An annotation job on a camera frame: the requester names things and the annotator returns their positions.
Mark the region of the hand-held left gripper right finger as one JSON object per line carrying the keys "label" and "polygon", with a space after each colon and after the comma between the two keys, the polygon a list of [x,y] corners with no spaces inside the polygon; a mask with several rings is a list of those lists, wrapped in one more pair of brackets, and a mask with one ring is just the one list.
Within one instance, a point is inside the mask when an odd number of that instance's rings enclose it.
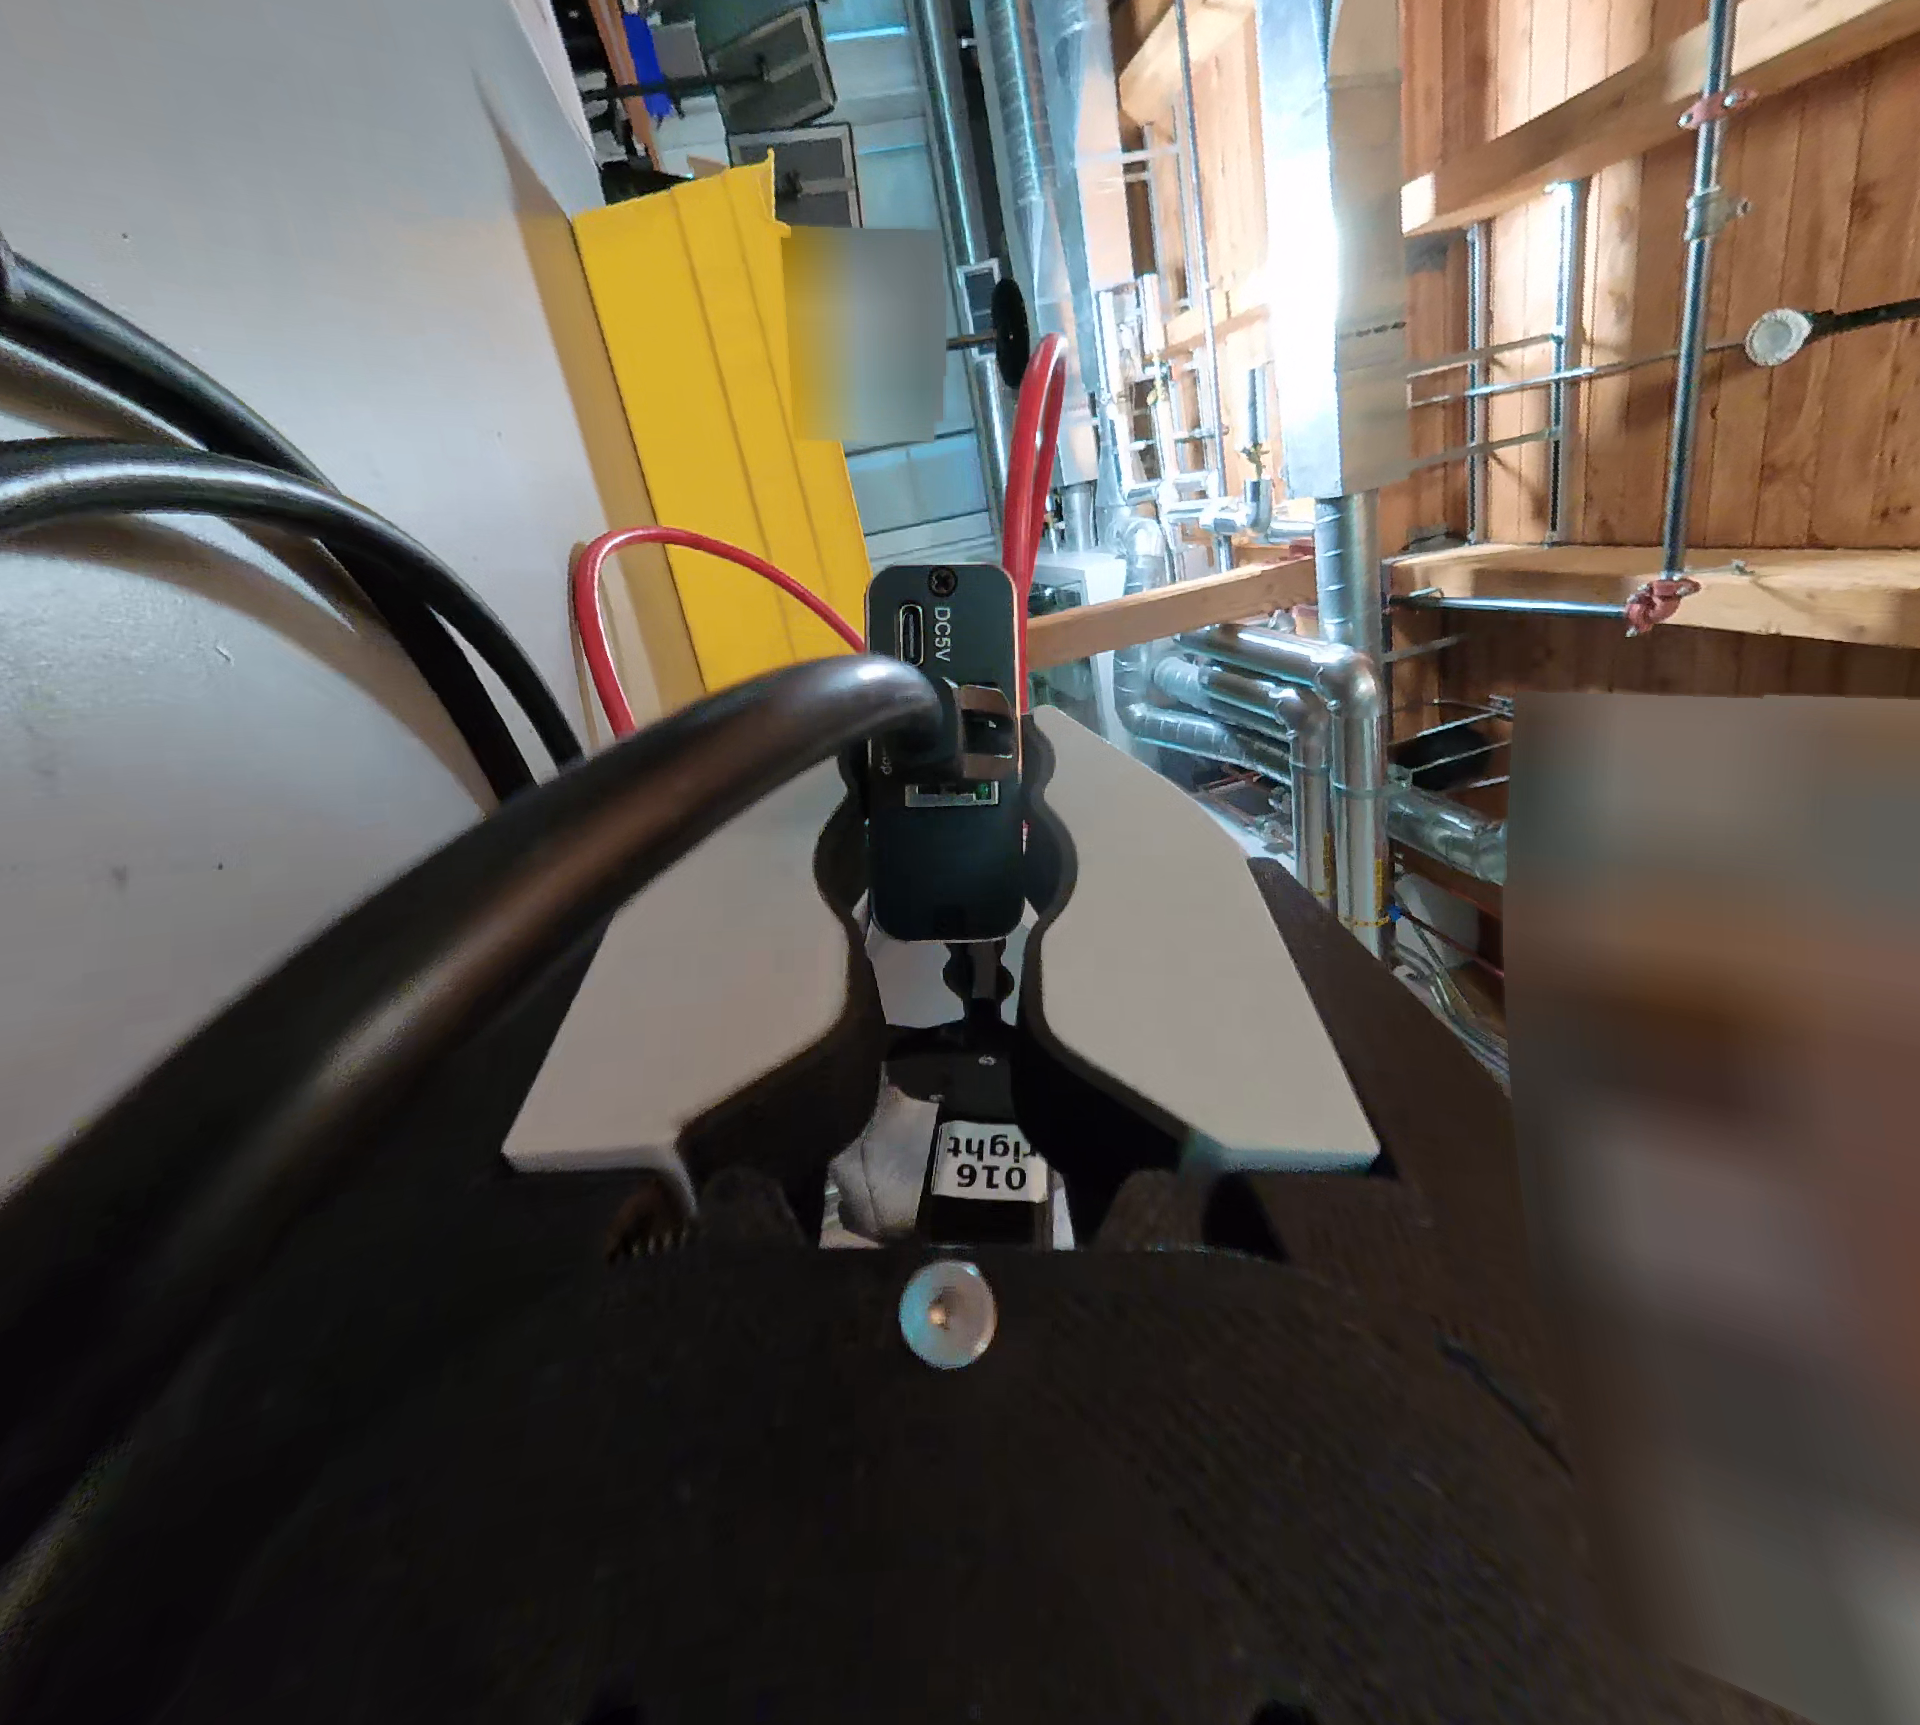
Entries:
{"label": "hand-held left gripper right finger", "polygon": [[1276,867],[1062,710],[1026,737],[1018,1105],[1069,1219],[1137,1171],[1367,1173],[1379,1135],[1255,880]]}

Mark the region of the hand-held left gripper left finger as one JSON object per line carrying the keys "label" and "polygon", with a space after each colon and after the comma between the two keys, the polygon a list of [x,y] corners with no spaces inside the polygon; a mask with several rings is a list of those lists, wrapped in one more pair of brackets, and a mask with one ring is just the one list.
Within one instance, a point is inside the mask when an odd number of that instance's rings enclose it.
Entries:
{"label": "hand-held left gripper left finger", "polygon": [[654,1167],[692,1186],[699,1115],[878,1002],[855,900],[816,852],[841,786],[781,786],[616,910],[500,1146],[519,1174]]}

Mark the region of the black network splitter box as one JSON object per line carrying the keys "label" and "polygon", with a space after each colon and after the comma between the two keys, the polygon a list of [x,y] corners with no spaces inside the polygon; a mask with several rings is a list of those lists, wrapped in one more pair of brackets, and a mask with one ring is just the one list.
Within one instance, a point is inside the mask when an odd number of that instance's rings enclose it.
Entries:
{"label": "black network splitter box", "polygon": [[1003,940],[1026,906],[1014,580],[995,563],[892,565],[868,584],[866,635],[939,698],[934,737],[868,744],[875,924],[900,942]]}

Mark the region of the yellow storage bin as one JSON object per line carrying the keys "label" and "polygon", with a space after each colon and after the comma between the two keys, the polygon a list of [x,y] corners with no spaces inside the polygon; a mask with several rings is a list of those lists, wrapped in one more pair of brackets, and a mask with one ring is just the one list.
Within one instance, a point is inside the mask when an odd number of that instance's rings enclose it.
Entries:
{"label": "yellow storage bin", "polygon": [[655,694],[673,709],[864,643],[871,574],[839,443],[801,433],[786,270],[767,163],[606,204],[572,225],[587,300],[636,457],[647,523],[574,561],[572,614],[616,734],[651,716],[617,673],[604,574],[631,591]]}

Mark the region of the computer monitor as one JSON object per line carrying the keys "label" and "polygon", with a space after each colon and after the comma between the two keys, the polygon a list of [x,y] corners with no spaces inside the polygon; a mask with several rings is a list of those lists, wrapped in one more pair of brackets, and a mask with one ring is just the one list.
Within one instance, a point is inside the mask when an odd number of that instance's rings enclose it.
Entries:
{"label": "computer monitor", "polygon": [[786,227],[861,229],[853,133],[821,124],[767,134],[774,212]]}
{"label": "computer monitor", "polygon": [[708,56],[708,74],[727,137],[810,129],[838,105],[811,0],[788,6],[716,46]]}

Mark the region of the silver ventilation pipes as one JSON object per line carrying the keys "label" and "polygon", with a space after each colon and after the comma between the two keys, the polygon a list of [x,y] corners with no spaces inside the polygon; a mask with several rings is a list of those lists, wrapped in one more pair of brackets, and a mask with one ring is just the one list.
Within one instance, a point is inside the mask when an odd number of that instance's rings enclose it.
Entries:
{"label": "silver ventilation pipes", "polygon": [[1063,430],[1034,489],[1065,499],[1068,546],[1088,550],[1120,504],[1121,407],[1100,325],[1083,175],[1117,175],[1112,32],[1091,0],[906,0],[919,63],[924,149],[961,317],[994,289],[1034,336],[1063,335]]}

